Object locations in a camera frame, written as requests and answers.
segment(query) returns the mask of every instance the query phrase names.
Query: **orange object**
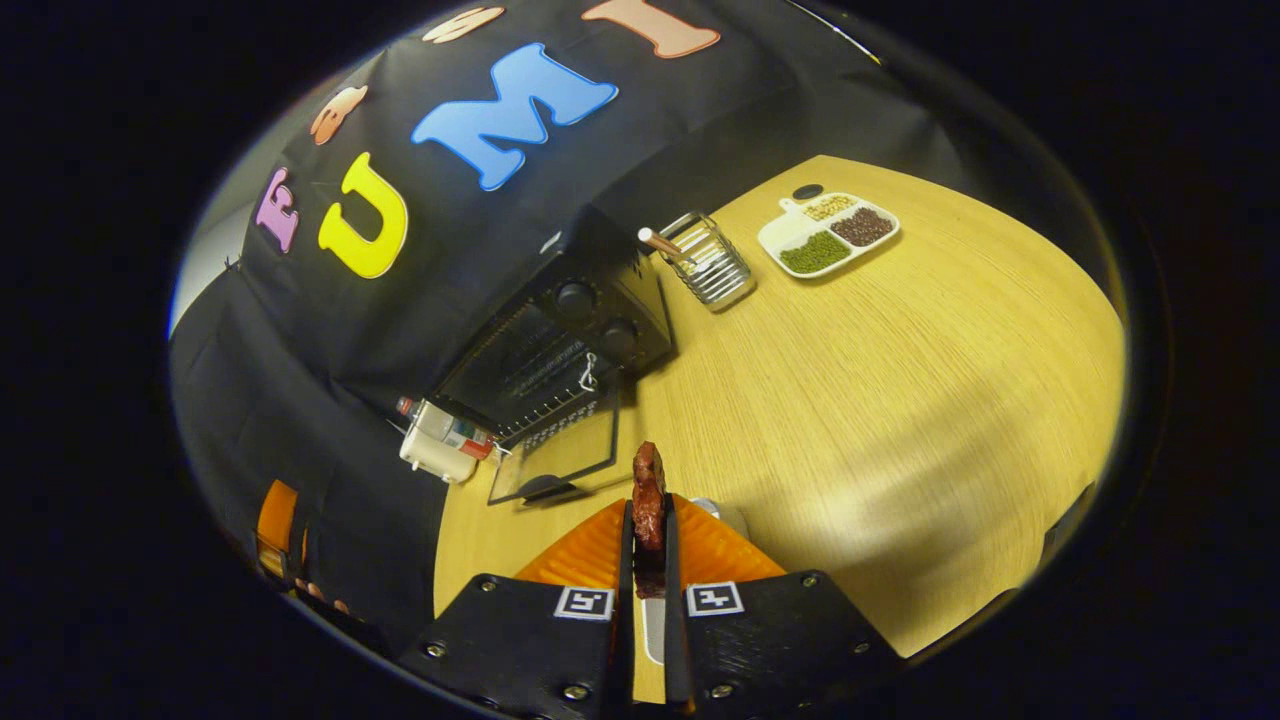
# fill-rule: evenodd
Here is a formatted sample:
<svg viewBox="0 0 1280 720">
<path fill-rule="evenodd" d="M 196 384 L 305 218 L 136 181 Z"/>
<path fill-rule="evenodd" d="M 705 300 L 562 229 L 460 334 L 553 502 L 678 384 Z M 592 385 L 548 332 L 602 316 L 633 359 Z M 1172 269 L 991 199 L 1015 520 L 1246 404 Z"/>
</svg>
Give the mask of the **orange object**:
<svg viewBox="0 0 1280 720">
<path fill-rule="evenodd" d="M 516 573 L 516 579 L 550 585 L 617 589 L 626 505 L 625 498 L 614 501 L 582 520 Z"/>
<path fill-rule="evenodd" d="M 671 493 L 671 500 L 676 505 L 676 528 L 680 532 L 682 585 L 728 580 L 745 583 L 787 574 L 760 548 L 710 512 L 676 493 Z"/>
<path fill-rule="evenodd" d="M 257 539 L 274 550 L 289 551 L 289 530 L 293 528 L 293 507 L 298 503 L 298 491 L 273 480 L 266 491 L 262 509 L 257 514 Z"/>
</svg>

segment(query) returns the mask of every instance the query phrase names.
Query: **metal utensil holder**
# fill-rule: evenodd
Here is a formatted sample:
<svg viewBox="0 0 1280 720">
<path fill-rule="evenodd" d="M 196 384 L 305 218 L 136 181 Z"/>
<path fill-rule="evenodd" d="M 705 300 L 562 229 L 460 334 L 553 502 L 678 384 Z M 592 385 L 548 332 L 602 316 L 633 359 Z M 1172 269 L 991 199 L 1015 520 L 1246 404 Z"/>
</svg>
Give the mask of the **metal utensil holder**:
<svg viewBox="0 0 1280 720">
<path fill-rule="evenodd" d="M 662 236 L 687 258 L 663 259 L 709 310 L 723 310 L 755 290 L 751 268 L 716 220 L 698 211 L 686 213 L 663 228 Z"/>
</svg>

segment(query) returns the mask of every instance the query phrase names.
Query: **foam letter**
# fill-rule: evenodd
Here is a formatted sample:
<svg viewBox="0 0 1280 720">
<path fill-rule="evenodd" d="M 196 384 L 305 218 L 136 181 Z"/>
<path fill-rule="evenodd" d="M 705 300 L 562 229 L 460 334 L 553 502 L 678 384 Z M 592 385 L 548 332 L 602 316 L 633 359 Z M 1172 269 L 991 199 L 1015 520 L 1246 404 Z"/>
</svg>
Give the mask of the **foam letter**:
<svg viewBox="0 0 1280 720">
<path fill-rule="evenodd" d="M 284 168 L 275 170 L 271 184 L 266 186 L 262 204 L 257 206 L 257 218 L 253 220 L 259 225 L 265 225 L 275 236 L 275 240 L 280 241 L 280 252 L 289 251 L 289 245 L 293 243 L 293 231 L 298 229 L 298 214 L 285 211 L 293 206 L 293 193 L 280 184 L 288 174 L 289 172 Z"/>
<path fill-rule="evenodd" d="M 369 241 L 342 219 L 342 204 L 334 202 L 320 223 L 317 241 L 362 278 L 376 278 L 390 269 L 408 233 L 408 208 L 399 192 L 369 167 L 361 152 L 342 177 L 342 192 L 358 192 L 383 217 L 383 229 Z"/>
<path fill-rule="evenodd" d="M 467 10 L 460 15 L 454 15 L 453 19 L 444 20 L 433 27 L 422 36 L 422 41 L 440 45 L 442 42 L 457 40 L 475 28 L 497 19 L 504 12 L 503 8 L 475 8 Z"/>
<path fill-rule="evenodd" d="M 591 82 L 552 60 L 541 42 L 525 45 L 494 63 L 498 100 L 445 102 L 428 113 L 410 136 L 434 140 L 480 170 L 480 187 L 498 190 L 525 164 L 520 150 L 498 150 L 485 137 L 547 142 L 547 128 L 534 108 L 536 97 L 552 109 L 552 122 L 571 126 L 618 94 L 607 82 Z"/>
<path fill-rule="evenodd" d="M 653 42 L 659 58 L 680 58 L 716 45 L 719 33 L 694 27 L 644 0 L 609 0 L 582 13 L 584 20 L 613 20 Z"/>
</svg>

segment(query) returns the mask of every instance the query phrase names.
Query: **sticker label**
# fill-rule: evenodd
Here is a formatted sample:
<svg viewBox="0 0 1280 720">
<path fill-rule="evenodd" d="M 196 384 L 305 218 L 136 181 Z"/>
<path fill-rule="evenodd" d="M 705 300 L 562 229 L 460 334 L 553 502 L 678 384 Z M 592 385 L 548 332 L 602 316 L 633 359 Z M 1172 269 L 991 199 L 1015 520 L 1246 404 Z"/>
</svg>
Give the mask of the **sticker label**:
<svg viewBox="0 0 1280 720">
<path fill-rule="evenodd" d="M 690 618 L 744 611 L 742 598 L 737 594 L 737 583 L 733 582 L 689 585 L 685 589 L 685 606 Z"/>
<path fill-rule="evenodd" d="M 453 420 L 440 442 L 480 460 L 488 457 L 489 451 L 493 450 L 493 439 L 484 430 L 462 419 Z"/>
<path fill-rule="evenodd" d="M 564 588 L 556 603 L 556 616 L 570 620 L 607 621 L 613 616 L 613 591 Z"/>
</svg>

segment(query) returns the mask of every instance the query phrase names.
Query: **meat piece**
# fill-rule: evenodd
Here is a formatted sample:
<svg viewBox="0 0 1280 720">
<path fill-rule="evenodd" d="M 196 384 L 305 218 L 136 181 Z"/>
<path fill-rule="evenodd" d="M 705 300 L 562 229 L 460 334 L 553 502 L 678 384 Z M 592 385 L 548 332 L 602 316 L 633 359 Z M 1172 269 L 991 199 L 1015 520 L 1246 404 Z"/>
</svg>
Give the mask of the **meat piece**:
<svg viewBox="0 0 1280 720">
<path fill-rule="evenodd" d="M 631 464 L 631 523 L 635 528 L 636 596 L 664 597 L 667 547 L 664 544 L 667 477 L 657 446 L 645 442 Z"/>
</svg>

